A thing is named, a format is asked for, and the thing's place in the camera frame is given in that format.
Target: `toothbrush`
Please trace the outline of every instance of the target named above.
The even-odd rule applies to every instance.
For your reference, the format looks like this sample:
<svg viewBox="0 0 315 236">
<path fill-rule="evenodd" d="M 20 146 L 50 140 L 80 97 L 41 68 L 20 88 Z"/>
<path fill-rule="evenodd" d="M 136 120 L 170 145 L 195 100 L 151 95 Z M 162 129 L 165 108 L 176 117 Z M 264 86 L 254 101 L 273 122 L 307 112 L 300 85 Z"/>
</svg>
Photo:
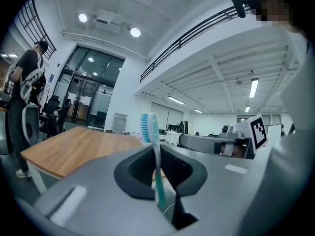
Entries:
<svg viewBox="0 0 315 236">
<path fill-rule="evenodd" d="M 143 135 L 143 141 L 152 143 L 154 153 L 156 156 L 156 188 L 158 194 L 158 204 L 160 207 L 165 206 L 165 192 L 163 187 L 163 180 L 161 175 L 161 151 L 159 147 L 159 131 L 158 120 L 154 113 L 141 115 L 140 129 Z"/>
</svg>

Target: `black railing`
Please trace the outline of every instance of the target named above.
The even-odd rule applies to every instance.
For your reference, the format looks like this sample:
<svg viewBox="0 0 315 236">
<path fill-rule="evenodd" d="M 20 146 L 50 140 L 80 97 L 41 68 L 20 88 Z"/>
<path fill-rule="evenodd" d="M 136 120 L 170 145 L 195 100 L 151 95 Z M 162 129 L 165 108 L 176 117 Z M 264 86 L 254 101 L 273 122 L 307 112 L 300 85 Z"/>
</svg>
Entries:
<svg viewBox="0 0 315 236">
<path fill-rule="evenodd" d="M 47 41 L 48 49 L 44 56 L 49 59 L 53 52 L 56 51 L 56 48 L 39 19 L 34 0 L 27 0 L 27 2 L 19 10 L 18 18 L 33 43 L 40 40 Z"/>
<path fill-rule="evenodd" d="M 246 13 L 250 13 L 251 10 L 249 7 L 245 7 Z M 140 82 L 142 82 L 150 73 L 154 71 L 163 61 L 165 61 L 171 54 L 175 53 L 183 46 L 202 35 L 206 31 L 222 24 L 228 22 L 234 18 L 238 18 L 236 9 L 234 6 L 229 7 L 223 11 L 218 12 L 217 14 L 211 16 L 210 18 L 205 19 L 179 39 L 177 39 L 173 44 L 171 44 L 144 72 L 141 74 Z"/>
</svg>

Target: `glass door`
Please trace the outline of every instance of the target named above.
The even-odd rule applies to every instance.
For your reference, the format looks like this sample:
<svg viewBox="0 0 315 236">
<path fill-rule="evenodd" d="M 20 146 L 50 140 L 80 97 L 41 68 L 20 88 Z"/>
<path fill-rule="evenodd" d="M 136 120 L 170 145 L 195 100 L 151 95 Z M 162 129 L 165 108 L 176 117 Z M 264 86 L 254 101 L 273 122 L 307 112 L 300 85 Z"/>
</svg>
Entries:
<svg viewBox="0 0 315 236">
<path fill-rule="evenodd" d="M 66 121 L 86 126 L 89 123 L 92 103 L 98 82 L 73 76 L 65 99 L 71 100 Z"/>
</svg>

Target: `wooden tabletop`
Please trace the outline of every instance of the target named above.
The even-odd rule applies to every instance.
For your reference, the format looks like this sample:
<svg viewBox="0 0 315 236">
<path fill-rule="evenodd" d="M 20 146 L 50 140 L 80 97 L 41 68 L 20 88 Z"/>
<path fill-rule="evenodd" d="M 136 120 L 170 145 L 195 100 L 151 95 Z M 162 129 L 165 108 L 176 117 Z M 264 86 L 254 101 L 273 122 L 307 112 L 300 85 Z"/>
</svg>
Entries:
<svg viewBox="0 0 315 236">
<path fill-rule="evenodd" d="M 142 146 L 134 136 L 75 127 L 23 151 L 22 156 L 36 167 L 62 178 L 87 161 Z"/>
</svg>

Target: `white ceiling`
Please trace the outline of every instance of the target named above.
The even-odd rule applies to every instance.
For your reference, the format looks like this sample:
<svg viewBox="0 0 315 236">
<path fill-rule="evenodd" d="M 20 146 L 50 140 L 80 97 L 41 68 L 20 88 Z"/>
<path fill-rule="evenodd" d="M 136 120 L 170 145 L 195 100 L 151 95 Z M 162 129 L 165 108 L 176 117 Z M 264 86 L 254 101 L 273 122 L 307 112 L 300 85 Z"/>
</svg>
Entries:
<svg viewBox="0 0 315 236">
<path fill-rule="evenodd" d="M 147 56 L 154 45 L 171 27 L 205 0 L 57 0 L 63 30 L 90 35 Z M 118 33 L 97 29 L 94 23 L 81 23 L 80 13 L 88 16 L 101 9 L 122 15 Z M 137 27 L 139 38 L 127 28 Z"/>
<path fill-rule="evenodd" d="M 295 75 L 299 63 L 285 41 L 282 28 L 262 27 L 220 41 L 152 81 L 146 95 L 207 113 L 285 111 L 278 93 Z M 251 80 L 259 79 L 254 98 Z"/>
<path fill-rule="evenodd" d="M 18 42 L 16 42 L 11 33 L 7 32 L 0 45 L 0 53 L 7 55 L 16 54 L 18 57 L 14 59 L 7 57 L 4 59 L 11 63 L 14 60 L 18 60 L 18 58 L 20 58 L 24 52 L 25 52 L 24 49 L 19 45 Z"/>
</svg>

